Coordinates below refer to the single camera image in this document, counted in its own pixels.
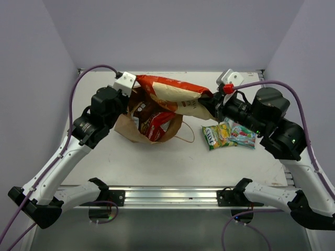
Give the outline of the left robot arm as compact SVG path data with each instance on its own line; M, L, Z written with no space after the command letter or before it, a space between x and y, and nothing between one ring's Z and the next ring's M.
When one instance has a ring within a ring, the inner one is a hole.
M76 206L108 202L108 186L98 178L64 191L58 188L79 161L108 136L118 117L126 113L130 95L130 87L100 88L92 96L91 105L71 125L52 159L30 182L8 192L41 229L50 227L62 213Z

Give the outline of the red orange snack bag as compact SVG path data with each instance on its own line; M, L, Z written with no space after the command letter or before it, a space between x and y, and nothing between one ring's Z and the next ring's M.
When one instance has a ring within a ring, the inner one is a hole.
M168 111L214 120L214 116L199 102L201 98L213 98L213 93L206 87L152 75L137 75L137 82L160 107Z

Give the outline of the teal red Fox's candy bag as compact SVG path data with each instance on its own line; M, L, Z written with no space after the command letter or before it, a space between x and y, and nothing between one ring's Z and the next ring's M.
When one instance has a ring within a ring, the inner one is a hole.
M255 149L256 134L254 132L228 118L224 122L230 125L230 141Z

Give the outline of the red cassava chips bag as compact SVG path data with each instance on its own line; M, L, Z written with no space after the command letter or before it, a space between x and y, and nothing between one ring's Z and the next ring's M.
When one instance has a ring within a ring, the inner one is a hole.
M158 141L168 130L170 122L175 118L172 112L157 112L142 125L141 134L146 136L151 142Z

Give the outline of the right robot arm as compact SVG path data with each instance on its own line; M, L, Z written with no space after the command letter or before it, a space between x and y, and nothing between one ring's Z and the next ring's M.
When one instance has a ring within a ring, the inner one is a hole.
M218 122L229 118L256 133L260 144L290 171L300 187L283 190L243 178L231 191L222 193L226 200L233 199L239 205L261 203L287 212L307 229L334 230L334 196L330 194L334 187L309 156L304 129L284 118L290 102L279 90L260 88L249 103L236 93L225 95L221 87L200 103Z

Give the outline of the brown white chips bag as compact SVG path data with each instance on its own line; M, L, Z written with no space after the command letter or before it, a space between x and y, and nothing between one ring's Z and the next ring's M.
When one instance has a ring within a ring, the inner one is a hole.
M153 104L148 101L139 102L134 107L131 117L138 130L141 130L142 125L150 118L153 109Z

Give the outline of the brown paper bag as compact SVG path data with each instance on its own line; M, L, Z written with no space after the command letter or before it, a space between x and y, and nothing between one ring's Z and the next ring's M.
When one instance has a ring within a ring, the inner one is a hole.
M142 87L133 88L127 113L119 116L114 131L133 143L156 144L172 138L187 143L194 142L194 139L177 136L184 123L183 116L169 111L161 104L161 101L146 93Z

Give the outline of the yellow green Fox's candy bag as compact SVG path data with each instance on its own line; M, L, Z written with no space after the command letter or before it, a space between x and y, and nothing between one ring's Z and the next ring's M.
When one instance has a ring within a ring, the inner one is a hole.
M231 127L229 123L222 123L202 127L202 133L209 150L216 150L222 147L237 146L237 143L230 140Z

